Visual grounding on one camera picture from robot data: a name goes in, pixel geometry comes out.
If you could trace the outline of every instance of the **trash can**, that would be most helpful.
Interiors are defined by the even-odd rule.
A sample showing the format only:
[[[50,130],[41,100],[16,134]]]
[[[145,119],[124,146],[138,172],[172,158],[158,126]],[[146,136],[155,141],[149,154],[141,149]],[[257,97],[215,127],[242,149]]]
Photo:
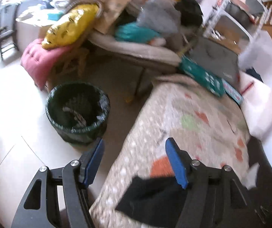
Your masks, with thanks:
[[[90,144],[107,129],[110,100],[98,87],[74,81],[56,86],[47,97],[46,115],[63,140]]]

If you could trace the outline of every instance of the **white plastic bag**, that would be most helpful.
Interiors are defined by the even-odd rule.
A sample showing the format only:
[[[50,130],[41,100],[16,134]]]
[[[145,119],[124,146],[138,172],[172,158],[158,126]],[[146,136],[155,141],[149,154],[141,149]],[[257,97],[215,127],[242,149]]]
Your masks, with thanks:
[[[179,32],[180,17],[181,13],[168,0],[149,0],[137,17],[137,26],[169,36]]]
[[[142,11],[142,7],[145,5],[147,0],[131,0],[126,6],[125,10],[132,16],[137,17]]]
[[[240,71],[241,110],[249,132],[263,140],[272,126],[272,90],[258,79]]]

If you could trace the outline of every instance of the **metal screw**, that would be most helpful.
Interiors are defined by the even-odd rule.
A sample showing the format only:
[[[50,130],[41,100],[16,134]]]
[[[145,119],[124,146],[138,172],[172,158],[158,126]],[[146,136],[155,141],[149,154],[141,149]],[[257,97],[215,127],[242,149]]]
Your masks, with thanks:
[[[71,162],[71,166],[76,166],[76,165],[78,165],[79,164],[79,161],[78,160],[73,160],[72,162]]]
[[[200,162],[199,162],[197,159],[194,159],[194,160],[192,160],[191,164],[192,164],[193,166],[199,166],[199,165],[200,165]]]
[[[46,169],[47,169],[47,167],[46,167],[45,165],[43,165],[43,166],[41,166],[41,167],[39,168],[39,171],[45,172]]]
[[[225,165],[225,166],[224,166],[224,169],[225,169],[225,171],[231,171],[231,170],[232,170],[232,167],[229,166],[229,165]]]

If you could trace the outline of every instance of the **patterned blanket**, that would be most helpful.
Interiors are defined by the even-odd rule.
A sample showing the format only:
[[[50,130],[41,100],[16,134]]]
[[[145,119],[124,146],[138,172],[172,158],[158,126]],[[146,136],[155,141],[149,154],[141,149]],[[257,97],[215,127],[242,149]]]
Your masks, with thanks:
[[[167,164],[168,137],[206,166],[228,164],[239,178],[248,170],[249,132],[237,104],[228,96],[217,98],[187,76],[160,77],[90,208],[96,228],[148,227],[114,208],[133,176],[156,176],[156,166]]]

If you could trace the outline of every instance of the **blue gripper pad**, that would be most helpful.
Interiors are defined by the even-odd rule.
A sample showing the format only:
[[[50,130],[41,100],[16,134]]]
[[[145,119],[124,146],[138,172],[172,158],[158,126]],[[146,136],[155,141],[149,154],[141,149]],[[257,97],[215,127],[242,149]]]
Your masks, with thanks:
[[[101,139],[85,169],[83,185],[86,188],[94,182],[104,152],[105,142]]]
[[[187,169],[180,159],[178,145],[173,138],[168,138],[165,142],[165,151],[175,174],[176,181],[186,189],[188,186]]]

